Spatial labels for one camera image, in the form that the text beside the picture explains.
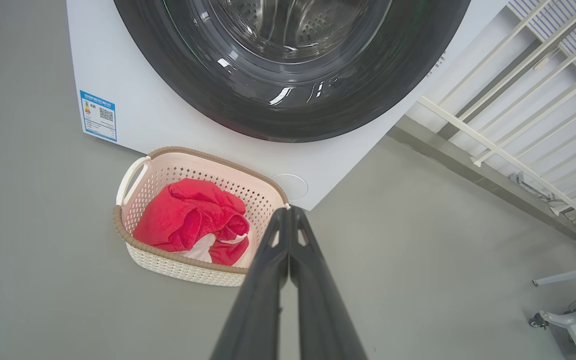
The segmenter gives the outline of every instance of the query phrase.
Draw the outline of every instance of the floor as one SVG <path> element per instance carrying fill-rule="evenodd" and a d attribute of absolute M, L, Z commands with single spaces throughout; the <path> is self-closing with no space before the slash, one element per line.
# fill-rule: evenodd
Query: floor
<path fill-rule="evenodd" d="M 65 2 L 0 0 L 0 359 L 208 358 L 238 289 L 132 262 L 112 209 L 139 154 L 78 117 Z M 576 358 L 526 324 L 576 298 L 576 280 L 530 283 L 576 269 L 576 244 L 394 140 L 308 216 L 370 359 Z"/>

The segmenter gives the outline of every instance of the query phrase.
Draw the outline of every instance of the white washing machine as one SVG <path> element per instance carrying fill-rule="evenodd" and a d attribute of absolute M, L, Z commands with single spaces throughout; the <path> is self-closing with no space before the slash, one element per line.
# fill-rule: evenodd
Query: white washing machine
<path fill-rule="evenodd" d="M 68 0 L 87 134 L 183 146 L 311 210 L 506 0 Z"/>

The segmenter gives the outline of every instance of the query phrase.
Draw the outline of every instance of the white handle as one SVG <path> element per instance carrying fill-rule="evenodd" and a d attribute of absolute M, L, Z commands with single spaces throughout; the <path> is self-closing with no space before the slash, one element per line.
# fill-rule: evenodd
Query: white handle
<path fill-rule="evenodd" d="M 123 207 L 126 205 L 126 203 L 128 203 L 128 199 L 130 199 L 130 196 L 132 196 L 133 192 L 135 191 L 135 187 L 139 185 L 139 182 L 142 180 L 142 177 L 144 177 L 144 174 L 148 170 L 148 164 L 146 164 L 146 162 L 150 161 L 150 159 L 151 159 L 150 156 L 140 157 L 135 162 L 133 162 L 132 165 L 128 168 L 128 171 L 126 171 L 126 173 L 123 174 L 121 184 L 119 184 L 119 189 L 117 190 L 117 198 L 115 199 L 116 201 L 115 204 L 119 205 L 120 207 Z M 135 173 L 137 173 L 137 170 L 142 166 L 143 169 L 141 169 L 139 178 L 135 180 L 135 182 L 132 184 L 132 187 L 130 188 L 130 191 L 128 192 L 128 194 L 126 194 L 126 189 L 128 189 L 128 184 L 130 183 L 130 180 L 132 180 L 132 178 L 135 176 Z"/>

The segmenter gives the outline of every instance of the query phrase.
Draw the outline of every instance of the washing machine door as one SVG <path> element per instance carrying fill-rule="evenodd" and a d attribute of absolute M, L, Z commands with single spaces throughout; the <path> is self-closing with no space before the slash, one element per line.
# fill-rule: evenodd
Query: washing machine door
<path fill-rule="evenodd" d="M 402 100 L 470 0 L 114 2 L 142 54 L 195 109 L 251 137 L 310 142 Z"/>

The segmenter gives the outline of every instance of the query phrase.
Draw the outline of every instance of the red towel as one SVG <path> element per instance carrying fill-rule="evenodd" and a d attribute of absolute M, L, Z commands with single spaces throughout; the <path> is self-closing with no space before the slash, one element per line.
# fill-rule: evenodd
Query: red towel
<path fill-rule="evenodd" d="M 249 245 L 248 237 L 227 243 L 249 232 L 244 214 L 242 199 L 210 181 L 184 178 L 164 187 L 150 201 L 132 235 L 174 253 L 192 249 L 197 240 L 212 233 L 216 240 L 208 253 L 213 264 L 231 266 Z"/>

